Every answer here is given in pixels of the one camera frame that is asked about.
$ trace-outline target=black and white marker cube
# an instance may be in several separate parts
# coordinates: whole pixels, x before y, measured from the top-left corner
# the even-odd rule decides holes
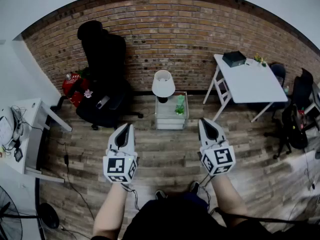
[[[103,174],[111,183],[130,184],[137,169],[135,155],[103,157]]]
[[[234,147],[220,146],[206,149],[201,162],[211,176],[227,173],[236,164]]]

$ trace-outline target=brick wall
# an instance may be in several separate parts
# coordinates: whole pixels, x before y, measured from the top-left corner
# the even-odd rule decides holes
[[[136,91],[150,91],[158,70],[171,72],[177,90],[207,90],[213,55],[236,50],[283,63],[286,85],[301,67],[320,80],[320,51],[282,19],[243,0],[78,0],[22,33],[59,91],[66,73],[88,65],[77,31],[90,20],[125,38],[125,77]]]

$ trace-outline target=shoe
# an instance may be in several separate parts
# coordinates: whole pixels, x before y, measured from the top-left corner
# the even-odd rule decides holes
[[[194,193],[194,194],[198,195],[199,189],[200,189],[199,182],[198,181],[194,181],[194,182],[191,183],[189,191],[191,193]]]
[[[168,196],[163,192],[162,190],[157,190],[155,192],[155,199],[156,200],[161,200],[161,199],[166,199]]]

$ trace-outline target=electric fan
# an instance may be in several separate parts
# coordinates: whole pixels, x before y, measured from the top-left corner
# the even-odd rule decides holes
[[[21,218],[3,217],[3,214],[19,216],[14,202],[8,193],[2,187],[0,187],[0,239],[22,239]]]
[[[20,215],[15,203],[0,186],[0,240],[21,240],[23,234],[21,219],[42,219],[51,229],[59,226],[58,215],[51,205],[42,203],[38,209],[38,216]]]

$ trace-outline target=black box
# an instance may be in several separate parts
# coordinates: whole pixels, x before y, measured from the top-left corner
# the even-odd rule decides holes
[[[224,53],[222,59],[232,68],[245,64],[247,58],[240,51],[232,51]]]

